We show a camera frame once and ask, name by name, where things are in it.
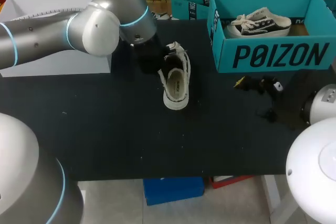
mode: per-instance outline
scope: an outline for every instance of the canvas sneaker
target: canvas sneaker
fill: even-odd
[[[289,18],[275,15],[263,7],[247,16],[239,15],[225,27],[224,34],[227,38],[284,37],[290,26]]]
[[[169,54],[158,71],[163,84],[163,102],[171,110],[181,110],[188,105],[191,66],[188,54],[177,42],[167,45]]]

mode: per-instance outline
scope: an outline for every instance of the floor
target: floor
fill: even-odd
[[[277,176],[280,194],[286,177]],[[226,187],[206,186],[202,197],[147,206],[141,179],[80,182],[85,191],[82,224],[269,224],[269,211],[260,177]],[[301,210],[287,224],[317,224]]]

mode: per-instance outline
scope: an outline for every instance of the yellow tag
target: yellow tag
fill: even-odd
[[[243,76],[239,81],[237,81],[237,82],[236,82],[236,85],[234,86],[234,88],[237,87],[237,86],[241,83],[241,81],[242,81],[244,78],[245,78],[245,76]]]

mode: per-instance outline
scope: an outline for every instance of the white box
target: white box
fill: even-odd
[[[28,14],[63,8],[85,8],[91,0],[7,0],[0,22]],[[58,74],[109,73],[111,57],[95,57],[84,52],[67,50],[26,64],[0,70],[3,77],[51,76]]]

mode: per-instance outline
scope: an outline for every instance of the black tabletop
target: black tabletop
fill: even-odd
[[[112,74],[0,79],[0,112],[31,127],[75,180],[284,173],[300,130],[257,116],[271,101],[234,90],[243,73],[216,72],[206,23],[163,20],[158,31],[190,57],[186,109],[167,109],[159,78],[120,43]],[[319,72],[321,85],[335,82],[331,69]],[[286,85],[293,72],[271,75]]]

